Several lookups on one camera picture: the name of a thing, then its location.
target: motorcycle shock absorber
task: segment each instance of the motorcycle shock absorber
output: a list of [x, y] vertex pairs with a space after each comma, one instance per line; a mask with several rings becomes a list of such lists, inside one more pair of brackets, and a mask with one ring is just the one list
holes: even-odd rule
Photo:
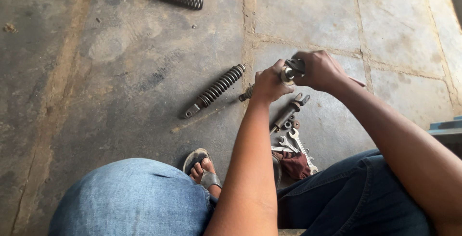
[[196, 103], [191, 106], [184, 114], [184, 118], [190, 118], [200, 109], [209, 107], [220, 95], [222, 95], [230, 86], [242, 77], [245, 72], [245, 66], [242, 64], [231, 67], [218, 80], [216, 80], [209, 88], [200, 94]]

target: person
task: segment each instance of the person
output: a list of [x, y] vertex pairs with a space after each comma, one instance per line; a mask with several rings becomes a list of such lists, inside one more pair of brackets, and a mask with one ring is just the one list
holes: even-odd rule
[[303, 235], [462, 235], [462, 161], [348, 78], [325, 51], [295, 58], [306, 64], [296, 85], [344, 103], [378, 150], [276, 191], [269, 105], [294, 91], [279, 80], [279, 60], [256, 74], [222, 188], [213, 180], [199, 185], [215, 173], [209, 158], [195, 163], [189, 177], [154, 160], [114, 162], [66, 192], [49, 234], [277, 235], [279, 227], [306, 229]]

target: cloth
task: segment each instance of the cloth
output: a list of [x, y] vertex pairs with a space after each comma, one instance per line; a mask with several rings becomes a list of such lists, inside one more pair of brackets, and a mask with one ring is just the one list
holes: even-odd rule
[[273, 155], [279, 158], [282, 170], [286, 171], [291, 178], [304, 179], [310, 176], [311, 169], [308, 167], [305, 154], [301, 151], [298, 153], [282, 151], [282, 154], [273, 152]]
[[[306, 235], [430, 235], [430, 223], [377, 150], [277, 192], [278, 226]], [[210, 194], [186, 174], [132, 158], [91, 171], [64, 195], [49, 235], [201, 235]]]

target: combination wrench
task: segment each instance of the combination wrench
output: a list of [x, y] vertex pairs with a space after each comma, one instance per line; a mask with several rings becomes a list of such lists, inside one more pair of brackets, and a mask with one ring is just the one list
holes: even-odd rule
[[271, 147], [271, 151], [287, 151], [287, 152], [293, 152], [291, 149], [289, 148], [284, 148], [284, 147]]
[[289, 147], [291, 150], [293, 150], [293, 152], [295, 152], [295, 153], [300, 152], [300, 150], [298, 150], [297, 148], [295, 148], [294, 146], [292, 146], [292, 145], [287, 141], [286, 136], [280, 136], [280, 137], [281, 137], [281, 139], [282, 139], [282, 142], [279, 142], [279, 144], [280, 144], [281, 146], [287, 146], [287, 147]]
[[319, 170], [317, 169], [317, 167], [315, 165], [313, 165], [311, 163], [311, 160], [315, 160], [312, 156], [308, 156], [308, 152], [305, 151], [305, 149], [303, 148], [303, 145], [302, 145], [302, 142], [300, 141], [300, 139], [298, 138], [298, 130], [296, 128], [292, 128], [294, 133], [290, 133], [290, 131], [288, 132], [289, 133], [289, 136], [292, 138], [292, 139], [295, 139], [295, 141], [297, 142], [298, 144], [298, 147], [300, 148], [300, 150], [302, 151], [302, 153], [306, 156], [306, 163], [308, 164], [308, 167], [310, 168], [311, 172], [310, 174], [314, 174], [313, 171], [316, 170], [316, 173], [319, 172]]

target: toe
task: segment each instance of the toe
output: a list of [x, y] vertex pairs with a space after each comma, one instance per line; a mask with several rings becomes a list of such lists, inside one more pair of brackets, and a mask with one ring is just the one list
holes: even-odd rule
[[194, 168], [196, 169], [197, 174], [202, 175], [202, 173], [204, 173], [204, 170], [202, 170], [199, 162], [194, 164]]
[[191, 168], [191, 174], [194, 176], [194, 178], [199, 177], [195, 168]]
[[202, 168], [215, 174], [215, 169], [213, 169], [212, 162], [208, 158], [204, 158], [201, 164]]

